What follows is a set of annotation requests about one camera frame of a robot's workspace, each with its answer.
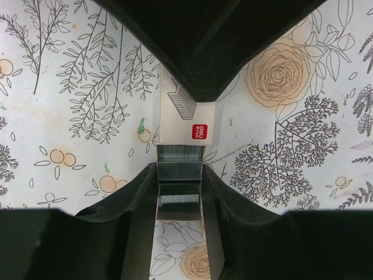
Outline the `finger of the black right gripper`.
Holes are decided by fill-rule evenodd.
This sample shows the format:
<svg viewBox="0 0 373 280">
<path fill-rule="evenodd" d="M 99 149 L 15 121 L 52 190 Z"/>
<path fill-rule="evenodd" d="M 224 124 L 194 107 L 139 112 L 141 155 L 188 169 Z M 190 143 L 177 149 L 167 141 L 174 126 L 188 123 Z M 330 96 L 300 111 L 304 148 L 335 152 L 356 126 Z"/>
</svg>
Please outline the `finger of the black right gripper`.
<svg viewBox="0 0 373 280">
<path fill-rule="evenodd" d="M 321 4 L 314 0 L 99 1 L 196 102 L 213 102 L 254 56 Z"/>
</svg>

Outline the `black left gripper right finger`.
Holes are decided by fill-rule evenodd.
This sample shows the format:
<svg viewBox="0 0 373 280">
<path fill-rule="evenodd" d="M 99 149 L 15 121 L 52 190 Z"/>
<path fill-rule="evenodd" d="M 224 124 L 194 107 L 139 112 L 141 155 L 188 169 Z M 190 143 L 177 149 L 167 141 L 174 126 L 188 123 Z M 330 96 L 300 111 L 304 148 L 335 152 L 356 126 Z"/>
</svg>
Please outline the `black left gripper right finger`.
<svg viewBox="0 0 373 280">
<path fill-rule="evenodd" d="M 212 279 L 371 279 L 371 211 L 288 211 L 246 199 L 207 166 L 202 208 Z"/>
</svg>

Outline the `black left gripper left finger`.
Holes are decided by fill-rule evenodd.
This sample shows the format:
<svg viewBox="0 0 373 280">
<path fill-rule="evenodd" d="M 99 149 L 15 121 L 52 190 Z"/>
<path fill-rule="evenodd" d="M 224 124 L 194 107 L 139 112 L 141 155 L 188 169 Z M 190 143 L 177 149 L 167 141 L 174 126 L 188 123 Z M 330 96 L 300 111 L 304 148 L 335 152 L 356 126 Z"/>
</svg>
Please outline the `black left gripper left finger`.
<svg viewBox="0 0 373 280">
<path fill-rule="evenodd" d="M 58 209 L 1 211 L 2 279 L 148 279 L 157 167 L 72 216 Z"/>
</svg>

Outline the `small staple box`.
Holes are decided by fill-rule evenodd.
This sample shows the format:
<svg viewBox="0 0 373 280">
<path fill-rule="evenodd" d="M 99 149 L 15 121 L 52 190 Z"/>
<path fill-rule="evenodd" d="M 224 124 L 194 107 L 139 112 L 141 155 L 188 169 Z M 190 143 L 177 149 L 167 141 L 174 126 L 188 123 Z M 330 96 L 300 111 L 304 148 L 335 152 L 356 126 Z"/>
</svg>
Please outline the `small staple box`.
<svg viewBox="0 0 373 280">
<path fill-rule="evenodd" d="M 196 102 L 181 84 L 161 67 L 160 133 L 165 145 L 207 146 L 212 143 L 215 102 Z"/>
</svg>

